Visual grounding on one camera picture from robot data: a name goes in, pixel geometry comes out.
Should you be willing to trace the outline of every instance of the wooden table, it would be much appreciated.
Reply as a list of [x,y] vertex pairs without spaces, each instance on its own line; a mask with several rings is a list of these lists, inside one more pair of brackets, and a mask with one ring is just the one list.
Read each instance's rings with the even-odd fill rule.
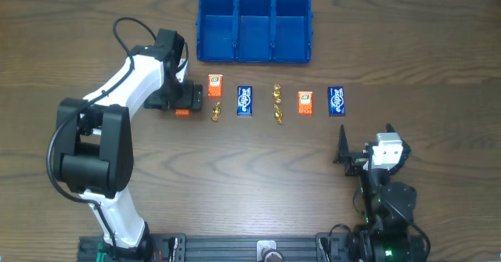
[[[418,191],[415,222],[430,261],[494,260],[501,250],[501,0],[312,0],[305,66],[195,59],[198,0],[0,0],[0,256],[73,261],[78,237],[102,231],[88,206],[49,184],[45,154],[56,108],[94,91],[122,66],[111,32],[120,16],[173,29],[192,50],[189,76],[224,74],[222,115],[133,119],[129,187],[153,232],[313,235],[363,223],[357,178],[332,164],[341,124],[352,149],[389,122],[413,154],[394,181]],[[129,46],[141,27],[119,27]],[[272,86],[283,86],[284,124]],[[236,86],[254,86],[254,115],[238,118]],[[343,85],[347,115],[328,117],[326,88]],[[297,116],[297,91],[315,93]]]

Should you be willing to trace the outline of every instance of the blue plastic bin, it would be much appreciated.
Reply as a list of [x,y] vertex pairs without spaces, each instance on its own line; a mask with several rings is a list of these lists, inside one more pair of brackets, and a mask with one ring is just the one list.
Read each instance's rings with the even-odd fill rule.
[[312,0],[200,0],[196,24],[204,62],[310,61]]

